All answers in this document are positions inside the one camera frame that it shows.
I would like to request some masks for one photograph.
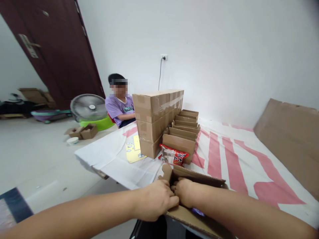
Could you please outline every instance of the purple shirt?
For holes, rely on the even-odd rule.
[[[115,96],[110,96],[105,99],[105,107],[117,126],[120,126],[122,123],[122,120],[118,118],[119,115],[128,115],[135,112],[132,96],[126,97],[126,103],[122,102]]]

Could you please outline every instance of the hand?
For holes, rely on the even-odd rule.
[[[171,186],[171,190],[176,196],[179,197],[181,204],[188,208],[193,206],[194,191],[191,189],[196,183],[186,178],[178,178],[178,182],[174,182],[174,186]]]
[[[143,221],[156,221],[167,210],[179,204],[179,199],[169,188],[166,180],[158,180],[136,192],[137,207],[135,218]]]

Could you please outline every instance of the child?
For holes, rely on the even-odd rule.
[[[105,99],[106,110],[119,128],[135,121],[133,99],[127,94],[127,80],[120,74],[109,75],[114,94]]]

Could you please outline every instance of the electrical outlet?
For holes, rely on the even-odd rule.
[[[165,60],[167,60],[167,54],[161,54],[160,58],[162,59],[163,57],[165,57]]]

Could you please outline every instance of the person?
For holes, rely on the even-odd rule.
[[[158,180],[142,189],[66,202],[27,218],[0,238],[88,239],[133,218],[154,222],[181,203],[199,209],[238,238],[318,239],[318,232],[307,223],[249,196],[185,178],[169,186]],[[152,233],[154,237],[145,238],[166,237],[163,232]]]
[[[105,99],[109,116],[119,128],[135,121],[133,99],[127,94],[127,80],[120,74],[109,75],[110,88],[114,92]]]

